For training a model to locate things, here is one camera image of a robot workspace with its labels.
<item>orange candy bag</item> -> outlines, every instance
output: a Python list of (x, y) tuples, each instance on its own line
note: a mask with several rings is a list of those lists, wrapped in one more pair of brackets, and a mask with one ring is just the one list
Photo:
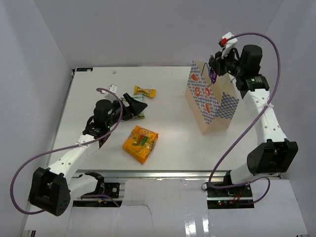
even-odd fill
[(158, 133), (136, 126), (123, 144), (123, 150), (144, 164), (154, 148)]

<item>small white object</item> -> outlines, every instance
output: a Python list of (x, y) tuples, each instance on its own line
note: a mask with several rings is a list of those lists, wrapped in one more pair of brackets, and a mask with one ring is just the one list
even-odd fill
[[(114, 85), (114, 84), (111, 84), (111, 85), (109, 86), (108, 90), (109, 90), (110, 92), (116, 94), (116, 93), (117, 93), (117, 90), (118, 90), (118, 86), (117, 86), (117, 85)], [(114, 96), (111, 95), (111, 94), (108, 93), (108, 92), (105, 92), (104, 98), (106, 98), (107, 100), (110, 100), (111, 102), (113, 102), (114, 99), (115, 99)]]
[[(221, 39), (225, 39), (225, 38), (229, 39), (233, 36), (234, 35), (232, 35), (231, 32), (228, 32), (227, 34), (223, 35)], [(232, 48), (236, 47), (237, 41), (238, 40), (235, 38), (226, 43), (226, 45), (223, 47), (224, 50), (222, 52), (222, 59), (228, 55), (228, 53), (231, 51)]]

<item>white table surface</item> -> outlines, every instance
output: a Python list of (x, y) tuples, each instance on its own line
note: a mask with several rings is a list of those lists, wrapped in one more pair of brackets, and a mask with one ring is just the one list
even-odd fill
[[(184, 97), (189, 72), (190, 67), (93, 68), (92, 72), (76, 72), (54, 148), (72, 145), (78, 140), (86, 121), (93, 115), (95, 103), (104, 98), (96, 88), (107, 88), (113, 83), (118, 86), (118, 96), (126, 92), (132, 96), (134, 86), (138, 85), (157, 90), (155, 98), (144, 97), (144, 102), (148, 104), (145, 119), (123, 121), (103, 147), (80, 169), (212, 170), (221, 155), (251, 124), (251, 117), (240, 100), (227, 130), (201, 135)], [(122, 149), (136, 125), (159, 133), (155, 149), (144, 165)], [(219, 170), (242, 165), (256, 146), (256, 132), (252, 129), (227, 156)], [(57, 161), (64, 153), (53, 154), (50, 163)]]

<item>small candy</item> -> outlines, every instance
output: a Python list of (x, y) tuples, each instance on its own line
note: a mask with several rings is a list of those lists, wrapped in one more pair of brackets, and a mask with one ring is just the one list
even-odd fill
[(139, 86), (134, 87), (134, 95), (142, 94), (145, 95), (149, 98), (154, 98), (156, 95), (156, 90), (155, 89), (142, 89)]

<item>snack package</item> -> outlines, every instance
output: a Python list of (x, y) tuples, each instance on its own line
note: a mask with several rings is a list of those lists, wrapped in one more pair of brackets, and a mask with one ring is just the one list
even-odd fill
[[(137, 100), (137, 101), (139, 101), (139, 102), (143, 102), (143, 100), (144, 100), (144, 96), (142, 96), (142, 95), (132, 96), (132, 98)], [(121, 97), (120, 100), (123, 102), (123, 104), (125, 106), (127, 106), (127, 107), (129, 106), (128, 102), (125, 100), (124, 97)], [(145, 114), (144, 114), (144, 111), (143, 111), (139, 115), (134, 116), (131, 120), (144, 119), (144, 118), (145, 118)]]
[(144, 164), (157, 139), (158, 133), (136, 126), (123, 144), (123, 150)]
[(134, 87), (134, 95), (142, 94), (149, 98), (154, 98), (156, 95), (156, 90), (154, 89), (142, 89), (139, 86)]

